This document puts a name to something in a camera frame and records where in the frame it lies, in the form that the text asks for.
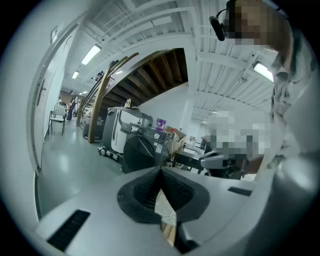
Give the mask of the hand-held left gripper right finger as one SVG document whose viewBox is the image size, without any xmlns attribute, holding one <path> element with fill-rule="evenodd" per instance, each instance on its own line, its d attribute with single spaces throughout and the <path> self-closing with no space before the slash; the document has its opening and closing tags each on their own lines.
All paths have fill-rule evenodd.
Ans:
<svg viewBox="0 0 320 256">
<path fill-rule="evenodd" d="M 201 216 L 182 224 L 186 237 L 198 245 L 203 245 L 218 235 L 231 222 L 256 186 L 250 180 L 216 178 L 179 169 L 175 171 L 199 183 L 209 193 L 208 206 Z M 160 190 L 160 215 L 162 234 L 173 247 L 178 239 L 178 217 L 163 190 Z"/>
</svg>

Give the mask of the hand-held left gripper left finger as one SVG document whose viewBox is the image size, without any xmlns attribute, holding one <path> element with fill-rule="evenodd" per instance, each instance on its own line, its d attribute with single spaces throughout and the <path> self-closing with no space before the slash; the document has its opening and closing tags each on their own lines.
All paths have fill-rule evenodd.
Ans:
<svg viewBox="0 0 320 256">
<path fill-rule="evenodd" d="M 47 213 L 35 228 L 46 242 L 78 210 L 88 213 L 64 253 L 69 256 L 179 256 L 161 229 L 162 217 L 154 209 L 156 223 L 141 223 L 129 217 L 119 206 L 118 191 L 149 169 L 100 181 L 77 193 Z"/>
</svg>

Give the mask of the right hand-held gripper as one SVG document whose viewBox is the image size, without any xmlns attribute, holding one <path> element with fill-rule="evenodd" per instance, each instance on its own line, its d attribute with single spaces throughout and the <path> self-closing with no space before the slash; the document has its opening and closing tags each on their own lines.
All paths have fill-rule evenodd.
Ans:
<svg viewBox="0 0 320 256">
<path fill-rule="evenodd" d="M 209 176 L 240 179 L 267 168 L 272 119 L 264 111 L 213 111 L 200 164 Z"/>
</svg>

